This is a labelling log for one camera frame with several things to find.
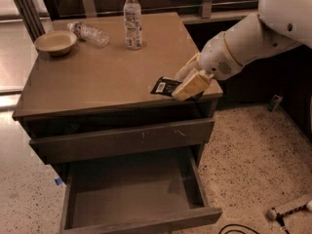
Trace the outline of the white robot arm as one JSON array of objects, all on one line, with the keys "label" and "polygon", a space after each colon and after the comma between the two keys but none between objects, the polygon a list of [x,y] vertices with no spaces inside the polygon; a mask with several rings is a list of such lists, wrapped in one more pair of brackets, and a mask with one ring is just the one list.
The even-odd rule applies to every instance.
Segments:
[{"label": "white robot arm", "polygon": [[173,97],[184,101],[257,60],[300,45],[312,48],[312,0],[259,0],[258,9],[210,39],[176,74]]}]

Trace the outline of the white robot base leg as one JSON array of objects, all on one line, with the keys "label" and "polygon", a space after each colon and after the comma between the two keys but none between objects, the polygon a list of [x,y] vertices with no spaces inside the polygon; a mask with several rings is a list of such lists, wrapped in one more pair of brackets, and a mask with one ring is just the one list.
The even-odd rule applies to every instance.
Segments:
[{"label": "white robot base leg", "polygon": [[282,205],[273,207],[267,211],[267,217],[270,220],[291,215],[301,210],[312,211],[312,194],[305,194],[298,198],[288,201]]}]

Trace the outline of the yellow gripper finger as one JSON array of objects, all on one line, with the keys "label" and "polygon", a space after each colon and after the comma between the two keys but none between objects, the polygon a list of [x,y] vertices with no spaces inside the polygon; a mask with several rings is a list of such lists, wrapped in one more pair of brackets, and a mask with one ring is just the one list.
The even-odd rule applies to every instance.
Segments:
[{"label": "yellow gripper finger", "polygon": [[198,61],[200,54],[195,54],[187,63],[185,66],[183,66],[179,72],[175,75],[175,79],[178,81],[182,81],[186,78],[189,72],[191,72],[193,69],[200,70],[200,64]]},{"label": "yellow gripper finger", "polygon": [[205,70],[191,70],[182,83],[173,91],[173,98],[184,101],[203,93],[212,83],[213,75]]}]

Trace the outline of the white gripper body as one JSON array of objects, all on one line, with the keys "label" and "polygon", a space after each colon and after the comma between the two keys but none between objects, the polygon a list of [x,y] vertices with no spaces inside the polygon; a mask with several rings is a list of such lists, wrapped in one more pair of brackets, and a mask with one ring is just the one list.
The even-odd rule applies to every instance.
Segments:
[{"label": "white gripper body", "polygon": [[216,80],[227,80],[243,69],[230,54],[224,31],[206,43],[199,57],[199,63],[201,68],[212,74]]}]

